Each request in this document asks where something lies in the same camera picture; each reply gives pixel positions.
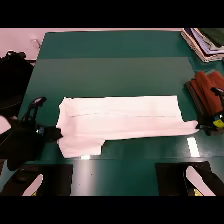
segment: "brown leather item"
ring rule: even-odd
[[[212,87],[224,88],[224,78],[219,71],[206,75],[203,71],[195,74],[191,84],[203,102],[209,115],[214,115],[223,110],[220,98],[212,91]]]

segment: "table surface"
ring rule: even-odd
[[[177,95],[185,121],[197,119],[184,83],[198,70],[217,69],[222,62],[203,63],[180,32],[112,31],[47,33],[25,98],[45,96],[37,121],[56,125],[63,97]],[[192,158],[188,137],[197,142],[200,158]],[[156,137],[106,141],[100,156],[64,159],[56,143],[47,144],[31,163],[73,163],[72,195],[158,195],[157,162],[209,161],[224,181],[224,138]]]

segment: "stack of folded cloth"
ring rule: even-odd
[[[224,58],[224,28],[184,28],[181,35],[203,62]]]
[[[191,85],[198,97],[205,106],[210,116],[223,111],[219,96],[211,91],[212,87],[224,88],[224,78],[219,71],[206,75],[203,71],[195,74],[195,79],[191,80]]]

